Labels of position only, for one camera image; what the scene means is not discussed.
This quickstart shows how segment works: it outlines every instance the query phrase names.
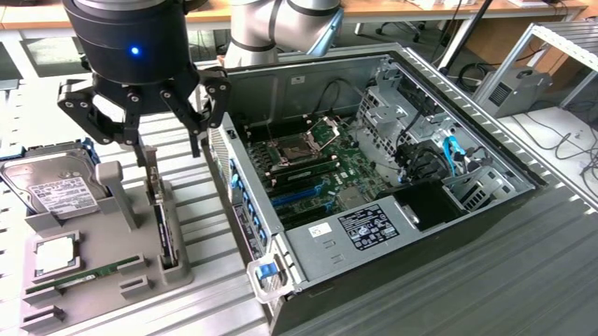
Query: label sticker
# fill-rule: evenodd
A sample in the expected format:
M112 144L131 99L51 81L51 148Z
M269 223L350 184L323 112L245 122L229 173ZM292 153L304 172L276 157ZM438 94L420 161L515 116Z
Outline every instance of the label sticker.
M308 175L311 175L311 171L305 171L304 173L300 173L297 175L289 176L287 178L287 181L292 181L292 180L300 179L301 177L305 177Z
M97 206L83 177L32 185L29 191L53 214L64 214Z
M305 76L291 77L291 85L305 83Z
M399 235L386 213L376 204L339 217L338 220L360 251Z
M327 223L318 224L316 226L309 227L311 237L316 238L328 232L332 232L330 225Z

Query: gray equipment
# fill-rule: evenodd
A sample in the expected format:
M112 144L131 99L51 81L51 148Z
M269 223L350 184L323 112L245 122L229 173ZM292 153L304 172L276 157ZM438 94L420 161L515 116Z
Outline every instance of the gray equipment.
M475 91L476 94L483 91L495 73L495 71L487 73L480 87ZM528 66L514 67L506 71L499 79L490 97L478 103L495 118L527 112L551 84L550 74L539 72Z
M544 184L407 50L347 54L231 70L209 131L275 335L474 240Z

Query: aluminum profile table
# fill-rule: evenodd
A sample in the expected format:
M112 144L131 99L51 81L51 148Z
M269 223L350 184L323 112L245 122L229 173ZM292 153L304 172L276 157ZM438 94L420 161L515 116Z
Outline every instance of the aluminum profile table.
M412 61L423 64L416 56ZM454 95L458 88L438 71L430 68L424 73L443 92ZM6 134L9 141L24 141L25 146L40 141L49 122L57 123L63 132L45 143L81 135L55 106L57 82L55 78L24 81L19 91L10 93L9 129L16 131ZM468 98L459 102L468 110L472 104ZM472 116L484 120L480 117L479 113ZM492 134L498 139L503 139L503 132L507 128L496 123ZM159 168L175 185L195 281L56 335L265 336L265 318L248 289L223 208L212 197L205 162L191 158L185 131L171 115L145 119L141 134L147 143L159 147ZM506 147L512 148L512 143L506 142ZM139 184L143 171L135 167L131 152L113 145L99 146L97 150L104 160L121 160L125 184ZM534 157L524 161L547 167ZM540 175L550 183L544 192L524 208L506 214L479 239L285 336L595 335L598 214L551 171ZM0 208L6 208L12 198L4 191L0 186ZM1 335L20 333L15 310L20 290L17 254L27 230L17 207L15 203L0 213Z

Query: wires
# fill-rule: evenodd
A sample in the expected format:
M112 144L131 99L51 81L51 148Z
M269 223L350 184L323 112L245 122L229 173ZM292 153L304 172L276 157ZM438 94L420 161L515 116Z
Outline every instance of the wires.
M462 3L462 0L459 0L459 3L456 4L455 12L452 13L452 17L451 17L450 21L447 23L444 23L446 25L451 25L455 22L456 13L459 12L459 8L460 8L460 3ZM434 57L436 55L438 48L440 47L442 40L444 39L444 36L447 35L447 32L448 32L448 28L442 32L440 38L438 39L436 48L434 48L434 52L432 52L431 57L430 57L431 64L434 64L444 56L444 54L447 53L450 42L452 42L452 39L455 38L455 35L456 35L456 25L455 25L455 30L454 30L452 36L450 37L448 45L444 48L444 52L442 53L439 58L435 60Z
M568 16L568 7L567 7L567 5L564 5L563 0L559 0L559 3L560 3L560 6L564 7L564 16L567 17Z
M340 83L344 83L352 91L355 91L355 93L364 98L364 94L362 92L362 90L356 87L355 84L352 84L348 80L346 80L344 78L334 78L324 87L324 90L322 91L322 94L319 95L318 98L318 104L316 107L314 107L314 110L311 111L311 113L314 114L315 112L318 112L320 110L320 105L323 102L323 98L326 95L326 92L328 91L330 87L332 86L332 84L336 85L336 94L335 94L335 98L332 99L332 103L330 104L330 108L332 109L338 103L338 98L340 97Z
M543 50L543 48L540 48L538 50L532 50L532 53L530 55L518 58L515 60L515 62L526 60L527 58L530 58L531 56L538 54L542 50ZM475 89L478 89L478 85L471 85L471 84L466 83L466 81L464 81L466 79L468 79L468 80L472 79L472 78L467 78L466 77L466 72L472 70L472 69L478 70L479 74L480 74L480 77L483 79L486 77L487 72L490 71L487 67L496 66L496 65L500 65L500 64L502 63L468 63L468 64L466 64L463 66L463 68L460 68L459 75L456 77L456 84L458 84L458 86L467 92L471 92L471 93L475 92Z
M446 158L442 157L440 154L438 154L431 148L419 147L415 150L415 156L412 157L412 160L410 161L410 163L408 163L408 165L406 167L406 177L407 178L412 178L415 170L418 169L416 162L418 162L419 158L423 157L424 153L431 154L434 156L434 158L436 159L436 161L439 161L440 165L447 170L447 172L450 171L450 167L448 167L448 163L447 163Z
M539 122L538 120L535 120L527 113L523 113L523 115L524 115L527 118L530 118L530 120L534 121L538 125L540 125L542 127L547 128L548 130L551 130L554 133L556 133L556 134L560 136L560 141L558 142L558 144L556 144L555 146L551 146L551 147L542 146L542 145L538 143L538 140L531 136L530 132L526 130L526 128L523 127L523 125L520 124L520 122L516 120L516 118L515 118L514 116L511 116L511 118L512 118L514 121L516 122L518 126L522 128L523 132L527 134L527 136L530 137L530 139L532 140L532 142L536 144L536 146L540 147L540 148L542 148L543 150L546 150L546 151L551 151L551 150L554 150L554 156L555 156L555 158L556 158L558 160L567 160L567 159L574 158L575 156L579 156L579 155L582 155L582 154L588 154L588 155L590 155L590 163L588 163L588 164L586 165L586 167L580 170L580 174L579 174L579 176L580 176L580 179L582 179L583 184L584 184L584 186L586 186L586 189L590 191L590 193L594 195L594 197L598 198L598 194L596 194L596 192L590 188L590 184L587 183L587 177L586 177L586 173L587 173L588 171L591 171L592 177L598 180L598 176L596 176L596 173L595 173L595 169L598 168L598 147L596 147L596 144L598 144L598 136L596 136L596 134L594 133L594 130L591 129L591 127L590 127L590 132L591 132L592 137L594 137L594 143L592 143L590 149L583 149L582 147L579 147L575 143L572 143L572 142L568 140L568 137L571 136L571 133L567 133L567 134L562 135L562 134L560 134L560 133L551 127L551 126L548 126L548 125L543 124L542 122ZM564 142L568 142L574 147L576 147L576 148L579 149L579 152L576 152L576 153L572 154L572 155L560 157L560 156L559 156L559 148L560 148L560 146L563 145Z
M411 127L415 125L419 117L422 116L422 110L418 111L418 113L415 114L415 117L412 118L410 124L407 125L407 127L403 128L403 130L400 131L399 135L396 135L396 141L394 142L394 157L396 158L398 156L398 148L399 148L399 140L400 138L404 136L404 134L411 130Z

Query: hard disk drive label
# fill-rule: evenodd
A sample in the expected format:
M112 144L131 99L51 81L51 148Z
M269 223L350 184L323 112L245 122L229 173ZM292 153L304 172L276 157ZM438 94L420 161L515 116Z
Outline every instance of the hard disk drive label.
M53 214L64 214L97 206L81 177L32 185L29 191Z
M386 213L376 204L339 217L338 220L360 251L399 235Z

